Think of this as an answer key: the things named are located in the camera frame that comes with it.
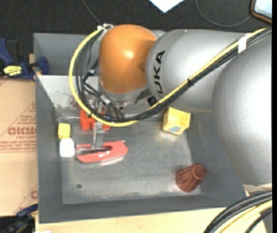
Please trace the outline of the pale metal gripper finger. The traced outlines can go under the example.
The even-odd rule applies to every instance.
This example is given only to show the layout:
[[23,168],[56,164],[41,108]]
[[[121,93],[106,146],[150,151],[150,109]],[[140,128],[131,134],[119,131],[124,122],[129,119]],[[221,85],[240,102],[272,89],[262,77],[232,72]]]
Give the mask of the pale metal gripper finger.
[[97,123],[97,147],[101,147],[104,141],[104,129],[102,123]]
[[93,124],[92,149],[97,147],[97,124]]

